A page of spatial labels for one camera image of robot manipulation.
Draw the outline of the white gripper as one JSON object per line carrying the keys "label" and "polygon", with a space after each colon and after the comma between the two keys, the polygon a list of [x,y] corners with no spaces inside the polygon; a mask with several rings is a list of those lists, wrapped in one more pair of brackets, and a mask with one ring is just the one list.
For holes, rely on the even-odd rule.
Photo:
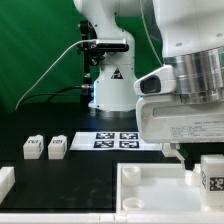
{"label": "white gripper", "polygon": [[[174,95],[148,96],[138,100],[136,120],[147,143],[224,142],[224,101],[182,104]],[[194,163],[182,144],[172,144],[185,170]]]}

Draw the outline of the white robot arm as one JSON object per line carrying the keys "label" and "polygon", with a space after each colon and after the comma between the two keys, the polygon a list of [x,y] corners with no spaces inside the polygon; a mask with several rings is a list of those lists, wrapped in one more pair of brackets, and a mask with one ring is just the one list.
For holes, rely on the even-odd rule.
{"label": "white robot arm", "polygon": [[[89,107],[134,112],[147,143],[224,142],[224,0],[73,0],[95,29],[100,75]],[[153,11],[161,67],[135,76],[135,40],[117,16]]]}

